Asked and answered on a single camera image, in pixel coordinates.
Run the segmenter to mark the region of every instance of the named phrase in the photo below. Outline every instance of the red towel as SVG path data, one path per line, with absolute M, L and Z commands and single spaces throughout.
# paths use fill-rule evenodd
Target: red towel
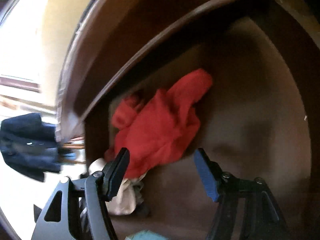
M 141 109 L 136 95 L 124 99 L 112 116 L 119 128 L 115 152 L 130 151 L 125 178 L 138 178 L 151 168 L 179 160 L 199 127 L 194 103 L 212 86 L 212 77 L 203 69 L 195 70 L 176 82 L 168 91 L 158 89 Z

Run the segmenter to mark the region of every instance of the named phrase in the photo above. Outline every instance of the beige cloth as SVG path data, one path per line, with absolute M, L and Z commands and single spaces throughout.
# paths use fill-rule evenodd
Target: beige cloth
M 106 161 L 103 158 L 95 160 L 89 167 L 89 174 L 102 171 L 105 165 Z M 140 183 L 144 176 L 145 174 L 137 179 L 122 180 L 117 196 L 110 202 L 106 202 L 108 213 L 112 215 L 129 215 L 135 210 L 137 204 L 140 204 L 140 197 L 137 199 L 133 186 Z

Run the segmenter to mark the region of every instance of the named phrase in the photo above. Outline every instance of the fabric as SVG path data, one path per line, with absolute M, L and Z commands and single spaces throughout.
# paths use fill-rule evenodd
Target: fabric
M 89 166 L 89 174 L 96 171 L 102 171 L 106 165 L 106 161 L 103 158 L 95 160 Z M 129 215 L 135 209 L 137 205 L 142 204 L 143 198 L 140 194 L 140 190 L 143 187 L 141 180 L 145 174 L 136 179 L 123 179 L 119 187 L 117 196 L 115 196 L 110 202 L 106 202 L 108 213 L 112 215 Z
M 192 105 L 212 86 L 212 77 L 195 70 L 176 82 L 168 91 L 158 89 L 141 109 L 139 100 L 124 99 L 117 107 L 112 124 L 120 131 L 114 151 L 130 151 L 125 178 L 138 178 L 151 168 L 179 160 L 196 135 L 200 120 Z
M 44 172 L 58 173 L 60 150 L 55 125 L 41 121 L 39 113 L 5 119 L 0 128 L 0 151 L 4 162 L 17 172 L 44 181 Z
M 149 230 L 140 231 L 132 236 L 127 236 L 125 240 L 169 240 L 168 238 L 158 235 Z

